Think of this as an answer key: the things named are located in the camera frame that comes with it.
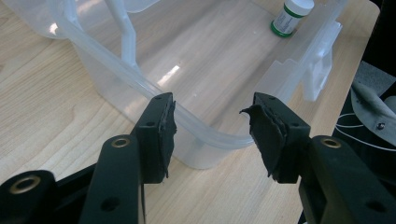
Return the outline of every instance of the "wooden tabletop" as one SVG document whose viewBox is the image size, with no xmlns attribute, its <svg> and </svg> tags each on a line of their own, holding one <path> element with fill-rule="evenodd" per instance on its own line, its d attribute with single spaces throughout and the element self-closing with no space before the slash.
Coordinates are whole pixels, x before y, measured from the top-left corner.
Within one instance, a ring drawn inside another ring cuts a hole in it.
<svg viewBox="0 0 396 224">
<path fill-rule="evenodd" d="M 274 13 L 281 7 L 269 6 Z M 300 88 L 293 95 L 289 106 L 312 136 L 332 134 L 378 12 L 368 0 L 349 0 L 326 88 L 314 103 Z M 36 169 L 57 179 L 71 175 L 95 163 L 108 138 L 134 127 L 95 91 L 70 41 L 37 35 L 3 2 L 0 115 L 1 183 Z M 267 178 L 255 146 L 208 170 L 172 159 L 169 173 L 162 184 L 146 186 L 148 223 L 296 223 L 302 211 L 298 186 Z"/>
</svg>

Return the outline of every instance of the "screw hole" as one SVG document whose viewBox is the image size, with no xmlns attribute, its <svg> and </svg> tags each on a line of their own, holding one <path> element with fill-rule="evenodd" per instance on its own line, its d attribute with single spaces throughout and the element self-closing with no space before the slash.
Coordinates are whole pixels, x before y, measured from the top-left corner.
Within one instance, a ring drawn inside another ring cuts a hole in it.
<svg viewBox="0 0 396 224">
<path fill-rule="evenodd" d="M 36 175 L 26 176 L 15 182 L 9 189 L 9 192 L 12 194 L 21 194 L 27 192 L 31 189 L 34 189 L 40 183 L 40 181 L 40 177 Z"/>
<path fill-rule="evenodd" d="M 112 212 L 119 206 L 120 206 L 120 199 L 116 197 L 110 197 L 102 202 L 100 208 L 102 209 L 102 211 Z"/>
<path fill-rule="evenodd" d="M 118 138 L 111 143 L 113 147 L 126 147 L 131 143 L 128 138 Z"/>
<path fill-rule="evenodd" d="M 387 208 L 385 208 L 385 206 L 378 201 L 369 201 L 366 203 L 366 206 L 379 213 L 385 213 L 387 211 Z"/>
</svg>

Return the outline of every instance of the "clear plastic bin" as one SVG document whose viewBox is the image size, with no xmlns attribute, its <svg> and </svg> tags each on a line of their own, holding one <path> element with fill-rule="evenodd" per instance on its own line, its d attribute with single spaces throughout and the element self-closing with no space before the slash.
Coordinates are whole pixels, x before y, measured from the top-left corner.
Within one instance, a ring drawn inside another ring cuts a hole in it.
<svg viewBox="0 0 396 224">
<path fill-rule="evenodd" d="M 3 1 L 39 34 L 70 39 L 98 92 L 130 120 L 148 99 L 171 91 L 174 155 L 198 169 L 253 143 L 239 111 L 254 91 L 286 103 L 303 80 L 306 99 L 317 98 L 346 2 L 316 5 L 294 36 L 282 39 L 260 1 Z"/>
</svg>

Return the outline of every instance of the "black bracket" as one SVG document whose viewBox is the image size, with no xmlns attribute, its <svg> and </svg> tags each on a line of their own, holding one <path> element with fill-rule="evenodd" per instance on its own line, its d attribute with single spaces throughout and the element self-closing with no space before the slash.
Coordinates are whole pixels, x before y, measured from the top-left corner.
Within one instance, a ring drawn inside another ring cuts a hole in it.
<svg viewBox="0 0 396 224">
<path fill-rule="evenodd" d="M 0 187 L 0 223 L 146 223 L 144 184 L 168 176 L 177 127 L 172 93 L 151 99 L 131 134 L 103 144 L 99 160 L 58 182 L 49 171 Z"/>
<path fill-rule="evenodd" d="M 254 94 L 253 137 L 268 174 L 296 183 L 308 223 L 396 223 L 396 200 L 345 142 L 309 126 L 273 96 Z"/>
</svg>

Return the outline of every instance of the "metal screw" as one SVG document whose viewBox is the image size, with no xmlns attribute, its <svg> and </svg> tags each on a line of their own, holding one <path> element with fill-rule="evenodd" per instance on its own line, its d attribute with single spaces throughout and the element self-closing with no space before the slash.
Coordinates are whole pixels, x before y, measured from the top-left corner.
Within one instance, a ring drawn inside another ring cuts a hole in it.
<svg viewBox="0 0 396 224">
<path fill-rule="evenodd" d="M 383 130 L 383 129 L 385 128 L 385 123 L 378 123 L 378 124 L 376 125 L 376 128 L 377 128 L 378 130 Z"/>
</svg>

